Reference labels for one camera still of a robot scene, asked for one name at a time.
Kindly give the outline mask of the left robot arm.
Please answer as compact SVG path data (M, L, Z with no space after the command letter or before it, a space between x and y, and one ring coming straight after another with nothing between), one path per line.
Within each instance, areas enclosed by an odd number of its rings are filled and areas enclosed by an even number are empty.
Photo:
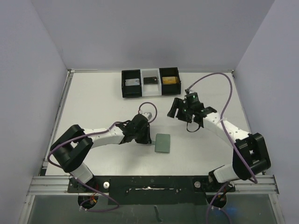
M120 145L135 141L138 144L151 144L150 112L139 113L132 120L114 122L105 129L83 129L72 125L51 146L48 160L53 155L61 168L78 179L78 186L85 192L93 190L94 175L84 164L84 159L92 148L105 145Z

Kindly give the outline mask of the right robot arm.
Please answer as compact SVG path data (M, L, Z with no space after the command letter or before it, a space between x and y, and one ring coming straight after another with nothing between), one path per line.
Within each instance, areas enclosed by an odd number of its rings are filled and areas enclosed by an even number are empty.
M167 116L187 124L196 123L233 147L232 163L208 174L209 188L214 191L220 190L225 182L253 179L271 167L266 142L260 133L244 131L222 118L214 108L204 107L195 92L183 99L174 98Z

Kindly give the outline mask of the green card holder wallet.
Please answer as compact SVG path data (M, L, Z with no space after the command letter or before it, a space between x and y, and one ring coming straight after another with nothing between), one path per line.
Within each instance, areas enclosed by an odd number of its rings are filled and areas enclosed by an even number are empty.
M155 153L169 154L171 150L171 136L157 133L155 138Z

